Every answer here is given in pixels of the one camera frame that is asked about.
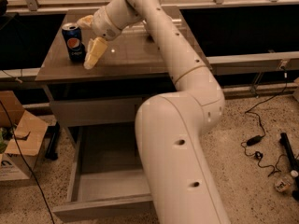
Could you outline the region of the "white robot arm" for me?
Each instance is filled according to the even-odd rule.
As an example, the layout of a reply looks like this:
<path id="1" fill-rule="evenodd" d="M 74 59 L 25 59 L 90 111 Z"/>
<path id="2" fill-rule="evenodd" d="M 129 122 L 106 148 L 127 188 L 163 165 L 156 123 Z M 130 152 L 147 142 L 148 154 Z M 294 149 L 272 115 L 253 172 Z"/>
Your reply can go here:
<path id="1" fill-rule="evenodd" d="M 160 0 L 112 0 L 79 20 L 96 38 L 84 66 L 93 68 L 107 43 L 143 21 L 164 59 L 175 91 L 153 96 L 138 109 L 135 136 L 161 224 L 231 224 L 200 137 L 220 120 L 224 95 L 206 63 L 161 7 Z"/>

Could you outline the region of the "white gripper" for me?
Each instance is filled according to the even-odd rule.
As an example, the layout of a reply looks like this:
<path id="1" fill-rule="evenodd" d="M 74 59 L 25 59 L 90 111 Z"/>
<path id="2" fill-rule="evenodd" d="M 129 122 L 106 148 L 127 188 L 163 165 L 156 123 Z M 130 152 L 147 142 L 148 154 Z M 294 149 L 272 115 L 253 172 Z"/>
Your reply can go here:
<path id="1" fill-rule="evenodd" d="M 117 38 L 121 34 L 121 30 L 113 24 L 103 7 L 95 11 L 93 15 L 87 15 L 78 19 L 77 24 L 82 29 L 90 29 L 92 27 L 94 33 L 100 36 L 90 39 L 88 43 L 83 66 L 85 69 L 90 70 L 95 67 L 105 53 L 107 41 Z"/>

